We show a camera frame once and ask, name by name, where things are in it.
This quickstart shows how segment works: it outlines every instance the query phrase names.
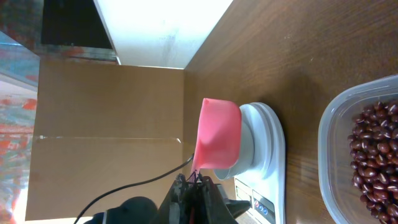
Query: container rim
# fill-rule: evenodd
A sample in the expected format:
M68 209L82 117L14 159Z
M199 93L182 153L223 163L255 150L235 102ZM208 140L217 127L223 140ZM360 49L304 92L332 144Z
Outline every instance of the container rim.
M389 82L398 78L398 75L391 75L388 77L380 78L371 82L363 83L354 87L351 87L338 96L336 96L326 107L322 114L322 118L318 129L318 176L319 185L323 203L325 203L329 214L336 223L349 224L347 219L343 216L342 212L336 204L336 200L331 192L330 180L328 174L328 132L330 128L330 122L335 115L337 108L341 106L346 100L361 95L367 91L374 91L374 89L389 87ZM369 89L369 85L372 84L375 88Z

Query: white panel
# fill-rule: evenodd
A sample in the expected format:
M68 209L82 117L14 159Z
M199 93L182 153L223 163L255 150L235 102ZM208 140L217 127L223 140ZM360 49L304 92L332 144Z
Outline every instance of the white panel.
M122 65L185 68L232 0L95 0Z

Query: cardboard panel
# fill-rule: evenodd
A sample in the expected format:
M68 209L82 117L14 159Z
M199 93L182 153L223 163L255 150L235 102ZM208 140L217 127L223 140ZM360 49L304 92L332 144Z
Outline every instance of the cardboard panel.
M95 197L182 163L183 71L42 61L26 220L75 217ZM178 172L112 194L157 205Z
M183 70L43 61L35 135L182 138Z

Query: scale platform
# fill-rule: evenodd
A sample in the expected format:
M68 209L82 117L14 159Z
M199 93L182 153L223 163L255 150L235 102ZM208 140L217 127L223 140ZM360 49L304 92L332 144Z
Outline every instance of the scale platform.
M258 223L285 224L285 137L275 112L264 103L240 106L253 136L250 168L235 176L236 200L251 201L247 211Z

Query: clear plastic container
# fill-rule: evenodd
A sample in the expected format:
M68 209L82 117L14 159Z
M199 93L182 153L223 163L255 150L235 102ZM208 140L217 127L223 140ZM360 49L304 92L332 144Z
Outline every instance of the clear plastic container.
M318 132L319 183L323 201L336 223L379 223L359 201L351 184L352 158L347 136L351 118L375 101L398 99L398 75L350 88L338 95L323 113Z

